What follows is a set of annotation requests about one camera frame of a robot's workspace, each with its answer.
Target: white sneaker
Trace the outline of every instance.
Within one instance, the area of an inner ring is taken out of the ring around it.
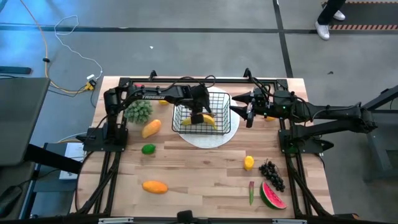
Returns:
[[[340,12],[340,10],[338,10],[333,16],[333,18],[337,19],[338,21],[343,21],[346,19],[346,16],[344,16],[344,14]]]
[[[318,21],[315,22],[315,28],[317,28],[318,35],[323,40],[328,40],[330,38],[329,34],[329,26],[328,25],[320,25]]]

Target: wooden table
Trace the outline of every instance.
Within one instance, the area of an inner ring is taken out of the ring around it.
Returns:
[[[103,93],[116,87],[120,77],[104,77],[99,93],[92,126],[105,116]],[[289,90],[307,100],[304,80],[288,79]],[[169,83],[145,83],[146,86],[169,86]],[[252,84],[216,84],[231,96],[251,91]],[[171,130],[173,105],[160,105],[152,101],[154,114],[162,128],[159,133],[147,139],[141,137],[142,126],[128,124],[129,141],[122,153],[115,189],[112,216],[129,217],[176,217],[177,212],[192,210],[196,217],[224,218],[292,218],[290,196],[284,155],[280,153],[277,131],[278,120],[264,121],[256,116],[253,127],[246,128],[241,119],[238,131],[225,145],[214,149],[200,149],[185,142]],[[156,145],[153,155],[141,153],[145,144]],[[243,169],[244,157],[255,158],[252,171]],[[82,206],[90,197],[100,179],[103,152],[95,152],[83,167],[78,184],[78,204]],[[285,210],[267,207],[259,196],[259,186],[264,180],[257,167],[266,159],[274,162],[285,182],[284,193],[276,192],[287,204]],[[322,163],[314,155],[304,154],[303,164],[308,188],[330,213],[333,207]],[[144,191],[141,184],[147,180],[159,180],[169,186],[163,195]],[[249,205],[249,181],[254,181],[254,202]],[[303,197],[298,188],[300,208],[304,211]],[[107,193],[103,195],[103,207]]]

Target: concrete floor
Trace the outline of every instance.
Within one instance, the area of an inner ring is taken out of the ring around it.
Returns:
[[[77,14],[81,26],[276,29],[272,0],[25,0],[37,20],[53,26]],[[320,0],[279,0],[285,29],[313,29]],[[0,26],[33,24],[18,0],[0,11]],[[73,19],[64,25],[72,26]],[[62,47],[53,32],[49,43],[51,78],[79,89],[99,68]],[[288,34],[286,44],[295,78],[304,78],[309,99],[319,105],[352,105],[376,97],[398,84],[396,35],[333,35],[328,42],[314,34]],[[257,77],[286,77],[278,34],[76,32],[62,39],[86,57],[96,59],[104,75],[209,75],[240,77],[246,67]],[[0,62],[31,67],[43,77],[44,45],[37,31],[0,31]],[[86,131],[94,108],[90,94],[67,98],[48,93],[32,137],[42,145]],[[335,143],[325,153],[326,176],[336,213],[357,213],[365,220],[398,221],[398,188],[393,181],[365,184],[373,163],[362,134],[324,136]],[[43,201],[68,201],[64,195],[39,196],[34,213],[46,212]]]

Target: wire basket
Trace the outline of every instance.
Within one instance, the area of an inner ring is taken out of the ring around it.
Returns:
[[[174,105],[172,130],[180,134],[226,134],[231,131],[231,110],[229,109],[230,96],[228,93],[209,93],[210,109],[214,114],[215,129],[206,123],[182,125],[182,121],[191,117],[191,110]]]

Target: black pants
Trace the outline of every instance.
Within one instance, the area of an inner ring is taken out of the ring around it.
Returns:
[[[333,19],[333,15],[341,9],[345,1],[346,0],[329,0],[326,7],[318,17],[318,23],[320,25],[328,25]]]

